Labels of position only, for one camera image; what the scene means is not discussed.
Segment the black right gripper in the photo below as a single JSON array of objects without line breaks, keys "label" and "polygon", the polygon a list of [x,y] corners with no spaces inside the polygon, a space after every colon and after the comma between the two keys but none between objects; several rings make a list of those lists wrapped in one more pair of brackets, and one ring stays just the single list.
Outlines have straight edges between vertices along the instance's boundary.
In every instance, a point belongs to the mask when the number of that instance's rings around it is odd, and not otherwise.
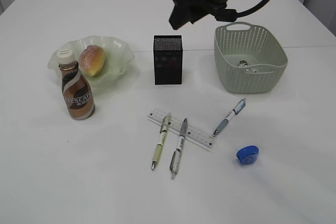
[{"label": "black right gripper", "polygon": [[187,23],[193,24],[207,15],[213,15],[221,22],[234,22],[237,11],[227,9],[226,3],[214,4],[207,0],[172,0],[174,7],[169,17],[173,30],[178,30]]}]

